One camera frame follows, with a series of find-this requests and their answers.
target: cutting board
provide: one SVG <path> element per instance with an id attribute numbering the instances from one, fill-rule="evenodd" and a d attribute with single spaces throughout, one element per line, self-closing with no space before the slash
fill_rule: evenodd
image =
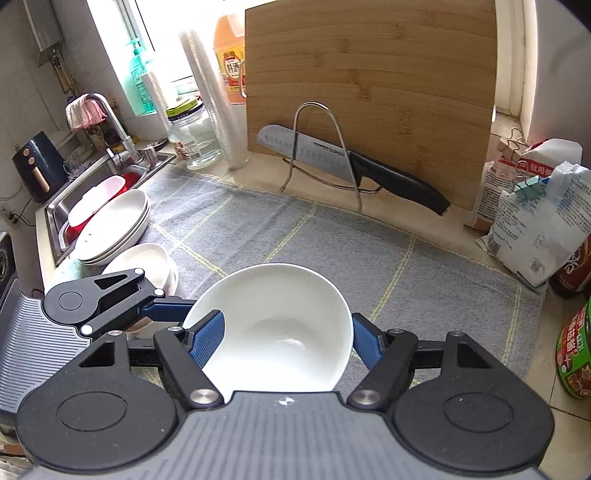
<path id="1" fill-rule="evenodd" d="M 276 0 L 246 11 L 248 146 L 303 102 L 347 148 L 470 209 L 491 131 L 495 0 Z M 339 144 L 308 108 L 298 130 Z"/>

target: jar lid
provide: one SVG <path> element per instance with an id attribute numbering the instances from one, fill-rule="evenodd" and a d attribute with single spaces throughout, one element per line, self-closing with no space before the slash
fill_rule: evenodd
<path id="1" fill-rule="evenodd" d="M 166 116 L 170 121 L 178 120 L 184 116 L 196 112 L 203 106 L 203 102 L 197 97 L 189 97 L 181 100 L 176 105 L 166 110 Z"/>

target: green and red container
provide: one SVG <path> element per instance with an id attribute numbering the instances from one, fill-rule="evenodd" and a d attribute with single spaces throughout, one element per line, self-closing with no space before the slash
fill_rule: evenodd
<path id="1" fill-rule="evenodd" d="M 591 351 L 588 303 L 563 328 L 556 344 L 558 375 L 566 391 L 574 398 L 591 397 Z"/>

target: stainless steel sink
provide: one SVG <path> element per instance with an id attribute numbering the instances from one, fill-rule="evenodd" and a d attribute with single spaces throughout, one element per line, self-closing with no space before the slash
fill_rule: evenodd
<path id="1" fill-rule="evenodd" d="M 154 167 L 150 167 L 147 161 L 140 161 L 131 166 L 122 165 L 118 167 L 110 156 L 104 155 L 80 177 L 58 192 L 45 207 L 51 251 L 56 265 L 59 265 L 74 248 L 76 241 L 69 244 L 64 237 L 64 231 L 67 228 L 68 215 L 72 207 L 80 201 L 86 192 L 112 175 L 136 177 L 137 179 L 134 178 L 135 183 L 131 187 L 136 189 L 175 157 L 175 155 L 158 153 L 158 161 Z"/>

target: triangular cutout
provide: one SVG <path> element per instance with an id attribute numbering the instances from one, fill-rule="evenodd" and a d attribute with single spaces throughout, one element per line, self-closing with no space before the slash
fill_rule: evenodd
<path id="1" fill-rule="evenodd" d="M 491 368 L 467 343 L 459 343 L 457 346 L 457 366 L 460 368 Z"/>
<path id="2" fill-rule="evenodd" d="M 80 366 L 87 367 L 112 367 L 115 364 L 115 343 L 106 342 L 98 347 L 95 352 L 84 360 Z"/>
<path id="3" fill-rule="evenodd" d="M 106 290 L 107 288 L 111 288 L 113 285 L 118 284 L 121 280 L 125 280 L 127 275 L 116 275 L 114 277 L 108 278 L 97 278 L 95 280 L 96 286 L 99 287 L 101 290 Z"/>

